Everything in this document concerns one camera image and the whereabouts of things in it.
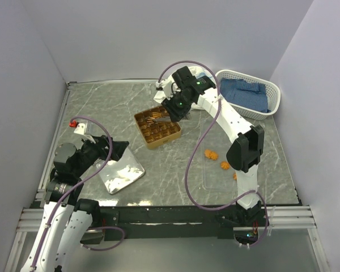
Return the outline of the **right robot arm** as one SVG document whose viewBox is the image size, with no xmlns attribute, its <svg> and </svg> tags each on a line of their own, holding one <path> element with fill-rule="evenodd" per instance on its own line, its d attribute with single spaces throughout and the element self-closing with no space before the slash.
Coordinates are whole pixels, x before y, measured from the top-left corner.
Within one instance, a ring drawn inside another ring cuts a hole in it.
<svg viewBox="0 0 340 272">
<path fill-rule="evenodd" d="M 244 226 L 251 225 L 260 214 L 265 201 L 258 193 L 258 165 L 264 149 L 264 129 L 253 126 L 241 117 L 220 94 L 220 84 L 215 74 L 197 78 L 187 66 L 176 70 L 170 79 L 159 78 L 157 90 L 165 94 L 162 106 L 173 122 L 179 122 L 196 104 L 213 117 L 231 143 L 226 159 L 237 177 L 236 199 L 231 220 Z"/>
</svg>

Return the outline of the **metal tongs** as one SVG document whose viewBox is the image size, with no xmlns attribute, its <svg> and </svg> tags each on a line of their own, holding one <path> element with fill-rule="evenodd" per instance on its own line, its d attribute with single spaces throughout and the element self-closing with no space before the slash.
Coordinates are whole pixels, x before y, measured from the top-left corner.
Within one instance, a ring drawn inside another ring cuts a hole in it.
<svg viewBox="0 0 340 272">
<path fill-rule="evenodd" d="M 150 116 L 150 117 L 146 118 L 146 122 L 147 122 L 147 119 L 153 119 L 153 121 L 154 121 L 153 124 L 160 123 L 160 122 L 170 122 L 171 121 L 170 116 L 164 116 L 163 118 L 152 118 Z"/>
</svg>

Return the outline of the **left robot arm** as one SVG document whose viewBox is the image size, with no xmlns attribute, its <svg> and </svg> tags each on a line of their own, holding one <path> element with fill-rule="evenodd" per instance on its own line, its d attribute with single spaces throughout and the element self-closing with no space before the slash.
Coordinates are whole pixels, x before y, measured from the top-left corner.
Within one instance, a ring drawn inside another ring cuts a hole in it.
<svg viewBox="0 0 340 272">
<path fill-rule="evenodd" d="M 128 141 L 102 135 L 84 140 L 81 148 L 73 143 L 56 148 L 42 220 L 22 271 L 64 271 L 87 231 L 104 234 L 106 225 L 98 201 L 79 198 L 81 176 L 97 160 L 119 161 L 128 146 Z"/>
</svg>

